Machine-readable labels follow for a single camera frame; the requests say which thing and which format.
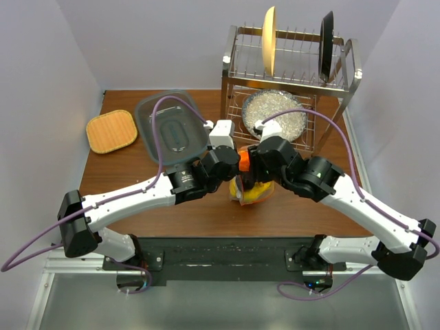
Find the clear zip top bag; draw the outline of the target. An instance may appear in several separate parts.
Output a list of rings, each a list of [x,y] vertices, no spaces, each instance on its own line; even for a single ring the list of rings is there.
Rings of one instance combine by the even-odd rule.
[[[239,174],[229,181],[229,198],[241,206],[265,201],[275,189],[274,181],[263,181],[261,178],[261,169],[251,156],[252,147],[254,145],[238,149]]]

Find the yellow fake corn cob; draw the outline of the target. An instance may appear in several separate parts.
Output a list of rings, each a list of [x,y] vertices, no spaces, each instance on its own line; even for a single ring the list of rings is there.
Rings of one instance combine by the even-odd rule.
[[[267,183],[256,182],[254,187],[249,190],[243,190],[241,183],[237,183],[235,179],[229,183],[230,200],[237,201],[242,206],[265,201],[271,197],[273,192],[273,181]]]

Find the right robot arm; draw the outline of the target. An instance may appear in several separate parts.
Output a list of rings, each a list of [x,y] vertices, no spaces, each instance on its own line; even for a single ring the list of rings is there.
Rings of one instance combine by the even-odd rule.
[[[400,214],[328,159],[304,159],[279,136],[251,146],[249,158],[256,180],[276,182],[299,197],[337,210],[370,232],[358,238],[317,234],[310,246],[295,253],[297,261],[314,270],[336,263],[372,265],[402,281],[413,279],[424,266],[426,246],[436,230],[431,220]]]

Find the orange fake fruit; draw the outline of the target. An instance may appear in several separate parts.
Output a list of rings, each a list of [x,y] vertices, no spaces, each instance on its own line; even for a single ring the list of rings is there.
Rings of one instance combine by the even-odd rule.
[[[250,154],[247,149],[239,151],[239,170],[241,172],[249,172],[251,167]]]

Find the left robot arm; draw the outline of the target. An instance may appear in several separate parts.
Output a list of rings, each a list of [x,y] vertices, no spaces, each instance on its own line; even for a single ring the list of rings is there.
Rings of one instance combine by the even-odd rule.
[[[215,193],[239,172],[239,154],[218,146],[193,163],[178,164],[146,181],[83,197],[71,190],[63,197],[58,222],[64,253],[76,258],[95,252],[109,256],[128,270],[138,268],[142,253],[133,235],[122,235],[108,226],[131,215],[201,199]]]

